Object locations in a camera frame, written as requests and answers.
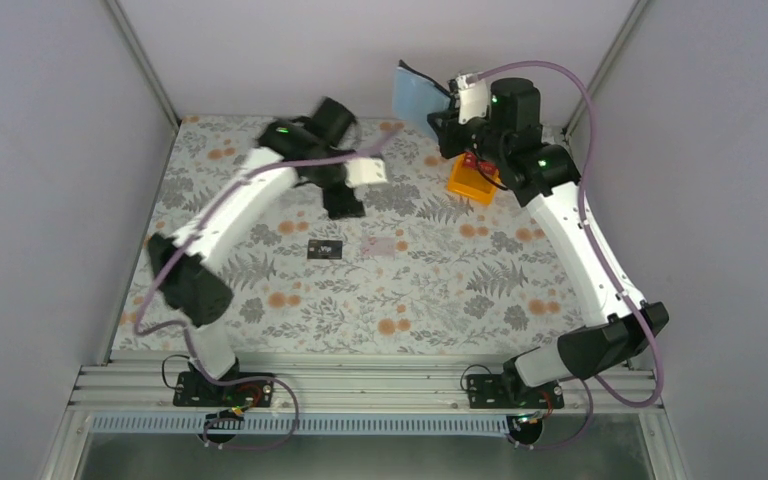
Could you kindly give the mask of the red VIP card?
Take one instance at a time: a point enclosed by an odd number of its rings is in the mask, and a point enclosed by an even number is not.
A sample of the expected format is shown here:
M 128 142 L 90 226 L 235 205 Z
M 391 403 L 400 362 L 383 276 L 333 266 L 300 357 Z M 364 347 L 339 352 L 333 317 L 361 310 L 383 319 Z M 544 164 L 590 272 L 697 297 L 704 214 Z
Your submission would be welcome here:
M 479 159 L 473 153 L 466 152 L 463 154 L 462 165 L 464 168 L 481 171 L 486 175 L 494 174 L 494 167 L 492 164 L 486 163 Z

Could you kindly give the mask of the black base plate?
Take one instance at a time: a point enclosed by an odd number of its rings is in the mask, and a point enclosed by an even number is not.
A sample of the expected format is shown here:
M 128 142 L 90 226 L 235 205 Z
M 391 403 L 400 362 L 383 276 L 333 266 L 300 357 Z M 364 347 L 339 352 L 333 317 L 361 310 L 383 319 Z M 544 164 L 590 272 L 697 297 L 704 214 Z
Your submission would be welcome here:
M 219 386 L 207 381 L 198 372 L 182 372 L 177 378 L 172 404 L 175 407 L 219 409 L 270 407 L 275 378 L 272 373 L 231 373 L 226 375 L 224 380 L 247 377 L 256 377 L 256 380 L 232 386 Z
M 528 387 L 501 374 L 466 374 L 460 381 L 472 409 L 560 409 L 565 406 L 557 382 Z

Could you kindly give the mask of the right aluminium frame post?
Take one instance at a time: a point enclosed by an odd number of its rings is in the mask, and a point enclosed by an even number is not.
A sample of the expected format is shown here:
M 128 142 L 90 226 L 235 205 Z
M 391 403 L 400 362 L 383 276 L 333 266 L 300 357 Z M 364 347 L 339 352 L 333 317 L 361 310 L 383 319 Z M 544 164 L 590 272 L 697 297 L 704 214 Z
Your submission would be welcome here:
M 631 10 L 625 17 L 625 20 L 620 26 L 605 55 L 602 57 L 595 73 L 587 84 L 588 93 L 592 98 L 595 97 L 595 95 L 599 92 L 607 80 L 608 75 L 611 73 L 615 64 L 618 62 L 620 56 L 626 49 L 627 44 L 631 40 L 631 37 L 638 29 L 642 18 L 649 10 L 650 4 L 650 0 L 636 0 L 632 4 Z M 585 116 L 586 110 L 586 102 L 584 100 L 580 100 L 573 114 L 569 118 L 569 121 L 563 128 L 563 133 L 567 137 L 571 136 L 575 132 L 576 128 Z

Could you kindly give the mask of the pale pink floral card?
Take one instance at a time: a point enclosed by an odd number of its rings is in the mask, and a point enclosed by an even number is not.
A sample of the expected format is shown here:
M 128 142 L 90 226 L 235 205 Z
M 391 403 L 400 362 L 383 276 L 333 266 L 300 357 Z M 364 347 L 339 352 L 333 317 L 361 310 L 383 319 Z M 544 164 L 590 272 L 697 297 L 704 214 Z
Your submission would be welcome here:
M 360 243 L 360 256 L 362 258 L 394 258 L 396 244 L 395 237 L 365 236 Z

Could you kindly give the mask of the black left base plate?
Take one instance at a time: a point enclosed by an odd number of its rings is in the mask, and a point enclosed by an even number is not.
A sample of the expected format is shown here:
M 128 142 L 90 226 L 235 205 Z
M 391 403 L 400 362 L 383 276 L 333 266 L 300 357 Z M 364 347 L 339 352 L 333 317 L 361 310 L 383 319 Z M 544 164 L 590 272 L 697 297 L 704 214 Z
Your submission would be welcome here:
M 231 373 L 226 375 L 224 380 L 247 377 L 256 377 L 256 380 L 232 386 L 219 386 L 207 381 L 198 372 L 182 372 L 177 378 L 172 404 L 175 407 L 219 409 L 270 407 L 275 378 L 272 373 Z

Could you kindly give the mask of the floral table cover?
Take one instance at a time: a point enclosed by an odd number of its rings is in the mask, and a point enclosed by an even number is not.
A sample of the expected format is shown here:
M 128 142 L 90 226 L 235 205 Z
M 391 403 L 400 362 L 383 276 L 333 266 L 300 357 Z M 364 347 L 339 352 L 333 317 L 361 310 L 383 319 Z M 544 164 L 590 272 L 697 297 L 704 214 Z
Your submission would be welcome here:
M 384 155 L 388 182 L 358 194 L 364 217 L 332 221 L 319 189 L 302 186 L 241 237 L 220 273 L 235 349 L 516 354 L 583 325 L 555 250 L 513 195 L 484 206 L 450 193 L 451 162 L 409 128 Z M 365 236 L 395 237 L 395 257 L 362 258 Z M 342 241 L 342 258 L 308 260 L 310 239 Z

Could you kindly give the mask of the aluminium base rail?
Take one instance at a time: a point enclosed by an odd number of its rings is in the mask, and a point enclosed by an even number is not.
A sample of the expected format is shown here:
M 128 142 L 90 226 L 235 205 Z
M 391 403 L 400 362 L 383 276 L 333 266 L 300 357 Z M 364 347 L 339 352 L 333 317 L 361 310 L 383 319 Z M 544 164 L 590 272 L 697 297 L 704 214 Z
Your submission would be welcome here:
M 172 407 L 161 379 L 159 351 L 115 351 L 103 366 L 80 369 L 68 405 L 75 410 L 152 410 Z M 244 371 L 274 374 L 270 412 L 289 413 L 296 395 L 304 413 L 467 414 L 460 387 L 470 365 L 500 370 L 501 355 L 383 355 L 241 353 Z

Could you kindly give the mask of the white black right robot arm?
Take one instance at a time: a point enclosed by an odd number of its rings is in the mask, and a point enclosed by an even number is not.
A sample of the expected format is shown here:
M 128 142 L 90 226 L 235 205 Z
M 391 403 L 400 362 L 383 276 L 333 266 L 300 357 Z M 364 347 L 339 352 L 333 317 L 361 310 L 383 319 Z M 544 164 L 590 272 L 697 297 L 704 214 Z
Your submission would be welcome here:
M 662 303 L 645 299 L 606 246 L 569 152 L 543 140 L 534 84 L 464 75 L 449 87 L 448 108 L 427 117 L 441 153 L 469 153 L 496 168 L 502 185 L 546 234 L 580 303 L 583 327 L 504 363 L 503 397 L 525 407 L 541 387 L 590 379 L 642 353 L 669 316 Z

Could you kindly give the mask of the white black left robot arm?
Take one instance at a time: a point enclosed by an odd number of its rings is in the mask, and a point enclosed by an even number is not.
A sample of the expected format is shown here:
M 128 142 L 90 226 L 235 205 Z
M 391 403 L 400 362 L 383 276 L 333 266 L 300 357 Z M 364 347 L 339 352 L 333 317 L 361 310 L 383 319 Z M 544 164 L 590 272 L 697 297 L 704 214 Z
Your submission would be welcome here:
M 153 235 L 147 246 L 152 288 L 184 314 L 180 321 L 199 392 L 215 405 L 238 391 L 239 363 L 220 319 L 234 293 L 221 268 L 241 237 L 297 185 L 321 190 L 331 220 L 358 218 L 365 209 L 349 184 L 341 148 L 358 121 L 344 105 L 323 98 L 313 113 L 267 124 L 240 169 L 206 206 L 173 234 Z

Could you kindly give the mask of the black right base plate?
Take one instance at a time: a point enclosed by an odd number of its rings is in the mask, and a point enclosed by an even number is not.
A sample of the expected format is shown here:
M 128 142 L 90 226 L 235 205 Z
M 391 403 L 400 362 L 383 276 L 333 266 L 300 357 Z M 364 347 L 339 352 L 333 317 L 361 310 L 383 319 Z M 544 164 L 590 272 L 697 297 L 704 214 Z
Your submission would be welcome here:
M 528 387 L 501 374 L 466 374 L 460 381 L 472 409 L 560 409 L 565 406 L 557 382 Z

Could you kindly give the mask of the dark VIP credit card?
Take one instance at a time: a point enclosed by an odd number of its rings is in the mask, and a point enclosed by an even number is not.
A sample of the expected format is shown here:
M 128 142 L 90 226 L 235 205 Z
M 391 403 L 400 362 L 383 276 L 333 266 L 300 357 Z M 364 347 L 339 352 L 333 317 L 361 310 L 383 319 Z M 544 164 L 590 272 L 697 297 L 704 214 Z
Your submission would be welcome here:
M 340 240 L 310 239 L 307 244 L 308 260 L 340 260 L 342 252 Z

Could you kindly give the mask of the orange plastic bin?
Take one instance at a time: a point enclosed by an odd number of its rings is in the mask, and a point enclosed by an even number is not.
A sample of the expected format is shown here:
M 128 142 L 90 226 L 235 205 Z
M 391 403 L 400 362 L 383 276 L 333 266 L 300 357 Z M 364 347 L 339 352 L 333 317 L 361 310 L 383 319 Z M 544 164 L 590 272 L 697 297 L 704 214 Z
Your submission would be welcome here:
M 486 175 L 481 171 L 464 168 L 462 159 L 463 154 L 455 158 L 446 189 L 481 205 L 489 206 L 502 186 L 498 169 L 494 164 L 483 160 L 494 167 L 494 174 Z

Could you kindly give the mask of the aluminium frame corner post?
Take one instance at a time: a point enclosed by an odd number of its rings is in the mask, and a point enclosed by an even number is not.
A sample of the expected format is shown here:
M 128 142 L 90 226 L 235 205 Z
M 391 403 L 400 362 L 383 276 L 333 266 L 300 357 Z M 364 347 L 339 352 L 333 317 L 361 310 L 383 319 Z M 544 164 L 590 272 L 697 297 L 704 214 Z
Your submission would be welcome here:
M 166 120 L 175 130 L 179 130 L 180 117 L 163 87 L 159 75 L 153 68 L 149 56 L 141 44 L 134 26 L 132 25 L 122 3 L 118 0 L 104 0 L 103 3 L 109 10 L 116 28 L 122 37 L 126 49 L 135 60 L 138 69 L 151 90 L 156 103 L 162 110 Z

